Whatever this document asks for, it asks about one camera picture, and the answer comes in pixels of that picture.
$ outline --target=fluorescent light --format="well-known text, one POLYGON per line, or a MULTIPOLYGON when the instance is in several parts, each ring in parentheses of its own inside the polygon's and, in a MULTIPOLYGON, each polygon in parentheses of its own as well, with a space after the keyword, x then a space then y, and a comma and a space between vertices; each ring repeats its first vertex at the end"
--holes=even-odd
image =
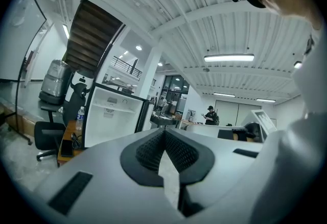
POLYGON ((204 56, 206 62, 224 62, 224 61, 246 61, 254 60, 253 54, 231 54, 231 55, 207 55, 204 56))
POLYGON ((69 32, 68 32, 67 25, 63 24, 62 27, 63 27, 63 30, 65 31, 65 34, 67 36, 67 39, 69 39, 69 32))
POLYGON ((297 61, 297 62, 294 63, 294 68, 295 69, 299 69, 301 66, 302 66, 302 62, 297 61))
POLYGON ((235 97, 234 94, 225 94, 225 93, 217 93, 217 92, 214 92, 214 95, 227 96, 227 97, 235 97))
POLYGON ((273 99, 256 99, 258 102, 267 102, 267 103, 275 103, 276 101, 273 99))

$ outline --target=wooden desk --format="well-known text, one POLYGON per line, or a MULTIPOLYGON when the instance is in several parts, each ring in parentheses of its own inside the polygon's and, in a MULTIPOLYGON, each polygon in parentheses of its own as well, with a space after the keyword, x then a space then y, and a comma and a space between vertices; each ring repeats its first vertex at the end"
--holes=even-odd
MULTIPOLYGON (((75 127, 76 127, 76 121, 70 120, 62 139, 63 140, 72 140, 72 133, 75 133, 76 136, 81 135, 82 131, 76 131, 75 127)), ((61 146, 62 146, 62 142, 60 144, 59 153, 58 153, 58 157, 57 157, 57 162, 60 164, 60 166, 65 164, 66 162, 70 161, 73 157, 75 157, 83 152, 83 150, 73 150, 73 155, 74 155, 73 157, 63 157, 61 155, 61 146)))

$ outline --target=cable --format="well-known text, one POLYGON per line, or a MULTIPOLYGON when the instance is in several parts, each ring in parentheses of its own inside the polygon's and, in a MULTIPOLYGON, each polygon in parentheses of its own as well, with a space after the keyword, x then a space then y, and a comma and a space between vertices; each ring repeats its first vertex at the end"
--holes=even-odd
POLYGON ((82 147, 82 142, 78 140, 79 137, 81 137, 81 135, 76 136, 75 133, 72 133, 72 147, 75 150, 82 147))

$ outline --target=black office chair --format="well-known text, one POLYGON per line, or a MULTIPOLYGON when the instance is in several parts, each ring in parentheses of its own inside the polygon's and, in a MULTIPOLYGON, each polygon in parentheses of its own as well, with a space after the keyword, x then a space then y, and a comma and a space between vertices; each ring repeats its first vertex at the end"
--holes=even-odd
POLYGON ((72 97, 63 111, 63 122, 53 122, 52 113, 56 112, 56 108, 42 106, 41 110, 47 111, 49 121, 38 121, 34 127, 35 146, 42 151, 47 151, 36 156, 38 161, 41 157, 57 155, 59 152, 60 143, 65 133, 66 126, 70 120, 75 120, 81 106, 85 105, 86 85, 78 83, 74 86, 72 97))

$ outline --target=chair base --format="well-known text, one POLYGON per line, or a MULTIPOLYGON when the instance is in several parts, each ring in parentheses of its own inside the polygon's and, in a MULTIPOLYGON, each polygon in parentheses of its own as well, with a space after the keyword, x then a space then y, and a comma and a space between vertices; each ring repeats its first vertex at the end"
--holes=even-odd
POLYGON ((40 155, 36 155, 36 160, 41 161, 42 157, 47 157, 47 156, 50 156, 50 155, 57 155, 57 154, 58 154, 57 150, 47 151, 47 152, 42 153, 40 155))

